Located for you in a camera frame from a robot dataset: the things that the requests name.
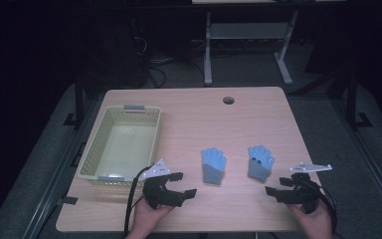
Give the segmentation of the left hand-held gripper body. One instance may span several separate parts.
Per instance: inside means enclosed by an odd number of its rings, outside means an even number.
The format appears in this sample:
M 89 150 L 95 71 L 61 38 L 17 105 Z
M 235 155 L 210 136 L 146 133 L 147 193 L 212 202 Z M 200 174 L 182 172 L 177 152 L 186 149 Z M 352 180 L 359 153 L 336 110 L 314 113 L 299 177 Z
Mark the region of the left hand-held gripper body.
M 169 190 L 166 183 L 172 172 L 163 159 L 159 159 L 143 173 L 143 194 L 147 203 L 156 209 L 159 205 L 180 207 L 184 200 L 176 198 L 177 191 Z

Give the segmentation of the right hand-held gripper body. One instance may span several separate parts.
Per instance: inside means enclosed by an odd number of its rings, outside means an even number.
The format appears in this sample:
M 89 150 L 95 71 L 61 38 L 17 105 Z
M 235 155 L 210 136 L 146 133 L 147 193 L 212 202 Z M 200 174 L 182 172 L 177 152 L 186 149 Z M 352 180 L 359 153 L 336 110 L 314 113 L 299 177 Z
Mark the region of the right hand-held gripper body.
M 303 212 L 310 214 L 316 209 L 316 201 L 320 199 L 327 208 L 331 205 L 325 195 L 321 192 L 321 186 L 310 179 L 312 172 L 328 171 L 332 166 L 319 165 L 312 163 L 300 162 L 298 165 L 291 167 L 290 179 L 286 183 L 286 186 L 292 187 L 293 191 L 298 194 L 299 199 L 297 204 L 301 204 Z

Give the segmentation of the blue glove with dark dots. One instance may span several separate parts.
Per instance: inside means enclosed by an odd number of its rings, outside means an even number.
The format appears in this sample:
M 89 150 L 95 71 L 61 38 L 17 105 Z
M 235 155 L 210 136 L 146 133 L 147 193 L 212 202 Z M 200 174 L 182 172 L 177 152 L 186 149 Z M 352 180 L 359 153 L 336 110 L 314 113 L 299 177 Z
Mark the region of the blue glove with dark dots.
M 248 152 L 248 175 L 260 182 L 266 182 L 275 163 L 272 152 L 263 145 L 250 146 Z

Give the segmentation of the blue grey knit glove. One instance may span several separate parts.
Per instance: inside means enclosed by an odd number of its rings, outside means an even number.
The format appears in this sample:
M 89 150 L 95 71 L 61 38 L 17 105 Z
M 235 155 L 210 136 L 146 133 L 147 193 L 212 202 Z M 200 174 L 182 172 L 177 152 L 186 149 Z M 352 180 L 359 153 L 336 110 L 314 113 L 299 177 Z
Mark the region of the blue grey knit glove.
M 226 168 L 227 158 L 222 150 L 216 147 L 201 151 L 203 182 L 220 185 Z

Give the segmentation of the pale yellow plastic basket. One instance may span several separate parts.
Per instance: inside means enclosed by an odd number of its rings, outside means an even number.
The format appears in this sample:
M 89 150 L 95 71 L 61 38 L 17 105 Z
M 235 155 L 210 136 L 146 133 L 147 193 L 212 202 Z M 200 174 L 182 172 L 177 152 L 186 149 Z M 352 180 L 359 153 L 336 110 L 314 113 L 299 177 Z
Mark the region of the pale yellow plastic basket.
M 160 120 L 157 107 L 107 107 L 89 139 L 78 177 L 94 184 L 131 184 L 155 161 Z

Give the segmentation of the person's left hand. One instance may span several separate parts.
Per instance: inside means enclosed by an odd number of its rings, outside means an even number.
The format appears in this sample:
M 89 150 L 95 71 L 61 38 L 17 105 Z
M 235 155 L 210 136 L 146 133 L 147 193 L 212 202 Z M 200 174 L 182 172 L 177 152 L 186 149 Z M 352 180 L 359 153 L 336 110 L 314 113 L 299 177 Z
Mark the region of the person's left hand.
M 146 239 L 159 221 L 173 210 L 172 206 L 158 206 L 156 209 L 142 199 L 135 205 L 133 225 L 125 239 Z

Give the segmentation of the person's right hand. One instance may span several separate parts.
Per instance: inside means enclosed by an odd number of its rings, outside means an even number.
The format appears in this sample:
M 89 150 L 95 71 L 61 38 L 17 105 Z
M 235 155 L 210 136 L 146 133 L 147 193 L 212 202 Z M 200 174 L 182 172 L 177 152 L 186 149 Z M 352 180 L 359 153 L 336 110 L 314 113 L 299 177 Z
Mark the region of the person's right hand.
M 288 204 L 286 207 L 297 220 L 308 239 L 332 239 L 331 217 L 327 207 L 321 201 L 317 202 L 316 209 L 309 214 L 305 214 L 295 204 Z

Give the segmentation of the black metal stand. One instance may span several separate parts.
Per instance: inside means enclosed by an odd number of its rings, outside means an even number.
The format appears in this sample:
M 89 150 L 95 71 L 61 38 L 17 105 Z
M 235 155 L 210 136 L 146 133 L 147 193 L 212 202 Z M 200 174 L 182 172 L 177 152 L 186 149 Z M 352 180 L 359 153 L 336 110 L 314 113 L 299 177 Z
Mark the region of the black metal stand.
M 356 111 L 357 79 L 353 72 L 348 74 L 347 79 L 346 120 L 353 130 L 360 127 L 372 127 L 372 123 L 365 113 Z
M 75 111 L 68 114 L 64 125 L 72 125 L 74 128 L 79 128 L 84 119 L 84 103 L 83 103 L 83 87 L 82 77 L 78 76 L 75 81 Z

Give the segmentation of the aluminium floor rail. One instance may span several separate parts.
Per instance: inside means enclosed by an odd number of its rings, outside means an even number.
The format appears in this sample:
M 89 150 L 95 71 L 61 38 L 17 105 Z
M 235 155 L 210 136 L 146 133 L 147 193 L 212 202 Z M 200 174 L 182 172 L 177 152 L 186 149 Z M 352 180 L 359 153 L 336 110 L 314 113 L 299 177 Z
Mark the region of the aluminium floor rail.
M 355 118 L 359 119 L 359 121 L 356 120 L 355 122 L 352 122 L 348 119 L 346 115 L 346 108 L 340 101 L 333 102 L 332 105 L 348 130 L 348 133 L 355 143 L 357 150 L 361 154 L 373 182 L 376 184 L 376 187 L 382 196 L 382 170 L 377 164 L 375 157 L 370 148 L 367 146 L 364 138 L 359 133 L 361 128 L 372 128 L 373 124 L 365 113 L 356 113 Z
M 39 152 L 34 154 L 35 165 L 32 168 L 35 172 L 29 170 L 32 178 L 41 182 L 43 188 L 22 239 L 37 239 L 66 197 L 91 131 L 89 115 L 92 119 L 96 117 L 95 104 L 83 100 L 72 108 L 70 102 L 63 103 L 45 128 L 39 140 Z

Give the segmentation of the grey metal table frame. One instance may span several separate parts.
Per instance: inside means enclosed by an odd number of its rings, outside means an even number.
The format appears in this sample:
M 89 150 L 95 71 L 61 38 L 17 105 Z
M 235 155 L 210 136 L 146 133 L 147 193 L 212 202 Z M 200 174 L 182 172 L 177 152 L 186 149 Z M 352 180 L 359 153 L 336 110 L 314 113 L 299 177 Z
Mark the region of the grey metal table frame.
M 213 23 L 211 13 L 206 14 L 205 52 L 204 52 L 204 84 L 213 84 L 211 66 L 212 40 L 282 40 L 282 48 L 274 53 L 282 79 L 286 85 L 292 84 L 291 76 L 285 62 L 287 48 L 293 33 L 298 11 L 294 10 L 287 22 L 274 23 Z

